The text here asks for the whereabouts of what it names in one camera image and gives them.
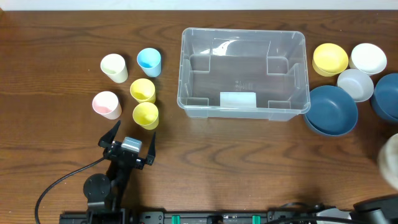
blue bowl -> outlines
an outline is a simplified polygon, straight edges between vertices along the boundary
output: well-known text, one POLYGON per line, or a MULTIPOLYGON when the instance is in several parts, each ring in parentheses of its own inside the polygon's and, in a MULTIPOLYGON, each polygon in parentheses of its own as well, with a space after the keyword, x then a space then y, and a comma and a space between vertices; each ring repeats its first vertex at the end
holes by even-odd
POLYGON ((311 109, 304 114, 307 126, 324 136, 349 133, 358 121, 358 109, 350 95, 336 86, 320 86, 310 92, 311 109))
POLYGON ((380 79, 374 89, 371 103, 379 117, 398 123, 398 73, 380 79))

plastic bin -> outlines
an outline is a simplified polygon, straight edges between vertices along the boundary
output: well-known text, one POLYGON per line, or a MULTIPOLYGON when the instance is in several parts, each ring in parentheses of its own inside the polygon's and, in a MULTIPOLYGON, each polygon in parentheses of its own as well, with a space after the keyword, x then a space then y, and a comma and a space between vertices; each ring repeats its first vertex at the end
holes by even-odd
POLYGON ((185 29, 177 95, 191 118, 287 121, 306 113, 305 37, 297 31, 185 29))

wooden table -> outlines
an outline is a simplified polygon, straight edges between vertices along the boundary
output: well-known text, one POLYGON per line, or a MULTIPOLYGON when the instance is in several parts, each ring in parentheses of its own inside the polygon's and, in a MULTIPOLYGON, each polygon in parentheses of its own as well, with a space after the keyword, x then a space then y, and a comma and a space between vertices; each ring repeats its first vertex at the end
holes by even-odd
MULTIPOLYGON (((181 210, 266 210, 287 202, 323 202, 350 209, 368 198, 393 194, 379 175, 375 155, 398 131, 369 102, 359 103, 351 133, 326 138, 302 116, 289 122, 256 119, 190 119, 176 103, 181 33, 187 27, 299 30, 308 62, 325 42, 351 52, 370 42, 389 63, 375 83, 398 70, 398 16, 393 11, 91 11, 5 12, 0 21, 0 223, 33 223, 34 205, 59 177, 101 157, 98 139, 114 124, 91 108, 101 91, 122 104, 116 139, 143 141, 153 131, 132 120, 137 103, 130 84, 146 77, 136 63, 145 47, 161 50, 160 124, 152 167, 131 177, 124 205, 181 210), (100 70, 110 53, 125 57, 129 79, 113 83, 100 70)), ((310 88, 335 85, 310 64, 310 88)), ((64 211, 85 211, 83 183, 109 162, 79 173, 51 190, 40 206, 42 223, 64 211)))

wire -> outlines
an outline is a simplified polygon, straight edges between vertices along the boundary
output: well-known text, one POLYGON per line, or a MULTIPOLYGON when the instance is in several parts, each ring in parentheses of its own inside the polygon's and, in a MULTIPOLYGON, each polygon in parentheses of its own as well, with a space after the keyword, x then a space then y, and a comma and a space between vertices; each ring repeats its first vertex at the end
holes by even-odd
POLYGON ((294 218, 281 218, 266 224, 280 224, 280 223, 291 223, 291 222, 310 222, 310 221, 324 221, 324 222, 335 222, 345 224, 369 224, 367 222, 350 220, 347 218, 335 218, 335 217, 294 217, 294 218))
POLYGON ((78 169, 78 170, 75 170, 75 171, 73 171, 73 172, 71 172, 71 173, 69 173, 69 174, 67 174, 67 175, 64 175, 63 177, 59 178, 57 181, 55 181, 54 183, 52 183, 52 185, 50 185, 49 187, 47 187, 47 189, 45 189, 45 190, 43 191, 42 195, 40 195, 39 199, 37 199, 37 202, 36 202, 36 207, 35 207, 35 220, 36 220, 36 224, 40 224, 40 220, 39 220, 39 207, 40 207, 40 202, 41 202, 42 199, 44 198, 45 194, 47 194, 47 192, 49 192, 49 190, 51 190, 54 186, 56 186, 56 185, 59 184, 61 181, 65 180, 66 178, 68 178, 68 177, 70 177, 70 176, 72 176, 72 175, 75 175, 75 174, 77 174, 77 173, 79 173, 79 172, 81 172, 81 171, 83 171, 83 170, 85 170, 85 169, 88 169, 88 168, 90 168, 90 167, 93 167, 93 166, 99 164, 100 162, 102 162, 102 161, 105 160, 105 159, 106 159, 106 156, 102 157, 101 159, 98 159, 97 161, 95 161, 95 162, 93 162, 93 163, 91 163, 91 164, 88 164, 88 165, 85 166, 85 167, 82 167, 82 168, 80 168, 80 169, 78 169))

cup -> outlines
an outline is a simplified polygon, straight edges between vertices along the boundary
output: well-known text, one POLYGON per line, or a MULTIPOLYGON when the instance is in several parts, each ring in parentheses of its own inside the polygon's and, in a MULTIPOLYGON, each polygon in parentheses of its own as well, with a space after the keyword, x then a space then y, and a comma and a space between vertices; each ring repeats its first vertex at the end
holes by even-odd
POLYGON ((368 75, 381 73, 387 66, 385 53, 374 44, 357 45, 349 58, 349 67, 361 70, 368 75))
POLYGON ((112 81, 122 83, 127 80, 128 72, 124 58, 118 54, 109 54, 101 61, 101 70, 112 81))
POLYGON ((156 100, 155 85, 146 78, 134 81, 130 86, 130 94, 138 103, 155 103, 156 100))
POLYGON ((93 99, 92 106, 95 112, 108 119, 116 119, 122 113, 118 97, 110 91, 98 93, 93 99))
POLYGON ((382 147, 377 164, 383 178, 398 190, 398 134, 393 135, 382 147))
POLYGON ((373 95, 374 85, 368 74, 358 69, 347 69, 338 76, 337 86, 346 91, 355 102, 363 102, 373 95))
POLYGON ((344 71, 348 66, 348 55, 339 45, 326 43, 319 45, 313 53, 313 67, 323 76, 330 77, 344 71))
POLYGON ((162 71, 162 56, 153 48, 141 50, 137 56, 138 65, 149 77, 158 77, 162 71))
POLYGON ((153 103, 140 103, 134 108, 132 118, 146 130, 153 130, 159 124, 159 111, 153 103))

